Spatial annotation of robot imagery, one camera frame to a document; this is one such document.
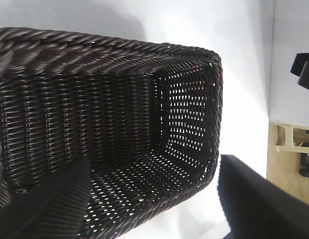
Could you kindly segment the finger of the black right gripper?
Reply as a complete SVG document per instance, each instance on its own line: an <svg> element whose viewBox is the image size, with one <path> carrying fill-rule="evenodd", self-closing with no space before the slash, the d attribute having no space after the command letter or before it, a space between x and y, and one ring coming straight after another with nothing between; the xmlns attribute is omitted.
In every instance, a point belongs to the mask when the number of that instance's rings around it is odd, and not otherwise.
<svg viewBox="0 0 309 239"><path fill-rule="evenodd" d="M309 61L309 53L297 53L290 72L299 77L307 61Z"/></svg>
<svg viewBox="0 0 309 239"><path fill-rule="evenodd" d="M309 90L309 61L306 61L300 73L298 84Z"/></svg>

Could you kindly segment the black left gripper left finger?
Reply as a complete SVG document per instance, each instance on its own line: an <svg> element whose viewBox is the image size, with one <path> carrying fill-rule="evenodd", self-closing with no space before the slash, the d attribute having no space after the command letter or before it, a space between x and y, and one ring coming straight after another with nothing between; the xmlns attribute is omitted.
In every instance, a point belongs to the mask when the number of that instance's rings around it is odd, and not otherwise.
<svg viewBox="0 0 309 239"><path fill-rule="evenodd" d="M77 157L0 209L0 239L74 239L91 193L90 162Z"/></svg>

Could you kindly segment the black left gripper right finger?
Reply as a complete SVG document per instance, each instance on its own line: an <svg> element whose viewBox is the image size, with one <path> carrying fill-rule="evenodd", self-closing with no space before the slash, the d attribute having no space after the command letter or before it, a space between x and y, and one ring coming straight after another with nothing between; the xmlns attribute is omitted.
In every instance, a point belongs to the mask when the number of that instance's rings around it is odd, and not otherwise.
<svg viewBox="0 0 309 239"><path fill-rule="evenodd" d="M217 190L227 239L309 239L309 205L234 155L221 156Z"/></svg>

